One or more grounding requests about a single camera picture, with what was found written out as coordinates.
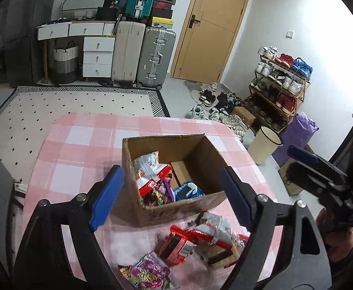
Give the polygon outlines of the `person's right hand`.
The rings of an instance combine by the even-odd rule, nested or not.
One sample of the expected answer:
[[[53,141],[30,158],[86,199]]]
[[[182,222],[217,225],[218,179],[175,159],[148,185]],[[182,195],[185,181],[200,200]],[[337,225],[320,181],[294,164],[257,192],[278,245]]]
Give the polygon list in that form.
[[[331,221],[332,214],[322,208],[316,224],[326,247],[328,260],[332,266],[348,266],[353,260],[353,227],[335,231],[329,227]]]

